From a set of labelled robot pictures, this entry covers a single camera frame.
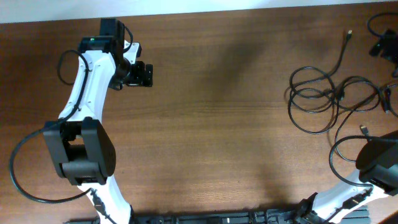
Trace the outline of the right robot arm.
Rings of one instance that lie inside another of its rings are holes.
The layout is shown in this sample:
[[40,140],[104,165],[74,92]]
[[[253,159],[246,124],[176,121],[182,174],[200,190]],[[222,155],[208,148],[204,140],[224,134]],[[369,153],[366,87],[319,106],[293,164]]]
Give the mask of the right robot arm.
[[[379,38],[379,41],[374,47],[372,47],[372,49],[369,51],[369,54],[372,56],[377,56],[380,52],[382,52],[381,57],[387,58],[388,60],[397,64],[397,33],[390,29],[386,30],[383,34],[378,34],[370,28],[369,31],[372,33],[372,35],[375,35]],[[373,83],[371,83],[368,79],[359,76],[348,77],[343,83],[341,83],[339,88],[337,88],[332,82],[330,77],[339,68],[345,48],[351,36],[352,33],[350,30],[343,42],[337,64],[334,70],[332,70],[330,73],[325,73],[324,71],[315,67],[301,67],[291,74],[289,80],[290,96],[288,101],[288,114],[290,120],[297,128],[299,128],[299,130],[309,134],[325,133],[335,125],[340,108],[345,111],[349,111],[349,115],[336,131],[335,143],[330,149],[328,158],[332,173],[334,173],[334,175],[339,178],[341,182],[339,182],[339,184],[334,186],[329,191],[315,193],[312,195],[312,198],[304,200],[303,202],[307,203],[305,204],[306,207],[303,207],[303,209],[305,208],[305,211],[303,210],[303,213],[299,214],[299,211],[297,210],[295,216],[295,222],[297,223],[301,223],[302,221],[307,223],[340,223],[340,221],[342,221],[346,215],[370,201],[397,195],[397,131],[391,132],[381,137],[369,136],[366,132],[367,129],[362,126],[361,131],[364,134],[363,136],[347,136],[337,141],[340,129],[345,124],[349,116],[351,116],[351,114],[354,112],[373,110],[382,102],[384,111],[390,111],[395,117],[397,117],[397,113],[391,108],[390,96],[388,95],[388,93],[391,93],[390,88],[395,87],[396,85],[386,85],[383,88],[379,88],[373,85]],[[323,76],[313,80],[293,84],[294,75],[297,72],[306,69],[316,70]],[[296,88],[306,83],[318,82],[324,79],[329,81],[331,86],[330,90],[320,91],[313,88]],[[354,108],[346,108],[341,106],[340,101],[344,95],[344,88],[348,85],[361,82],[372,86],[374,93],[367,97],[364,101],[357,104]],[[301,92],[303,91],[314,91],[318,94],[312,96],[302,95]],[[326,97],[328,98],[327,107],[324,110],[305,110],[294,103],[294,98],[297,95],[308,99]],[[377,97],[378,101],[374,107],[366,110],[358,110],[358,108],[362,107],[363,104],[366,104],[368,101],[372,101],[375,97]],[[325,110],[328,110],[331,106],[336,106],[336,116],[334,117],[332,121],[333,123],[329,126],[329,128],[326,127],[323,131],[311,132],[301,128],[294,121],[291,113],[292,104],[306,113],[321,113]],[[338,149],[339,144],[351,139],[366,139],[368,142],[362,148],[356,160],[346,158]],[[333,155],[335,152],[345,161],[356,163],[356,169],[347,178],[341,176],[333,165]]]

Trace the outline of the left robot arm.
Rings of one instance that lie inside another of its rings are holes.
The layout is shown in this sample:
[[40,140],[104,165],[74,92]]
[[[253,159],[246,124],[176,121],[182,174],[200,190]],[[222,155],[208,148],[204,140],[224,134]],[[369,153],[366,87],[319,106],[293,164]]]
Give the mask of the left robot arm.
[[116,150],[102,125],[108,89],[153,85],[153,66],[138,60],[142,48],[124,39],[126,31],[121,21],[102,19],[99,35],[82,38],[68,102],[44,131],[56,173],[87,195],[99,223],[134,221],[134,210],[114,177]]

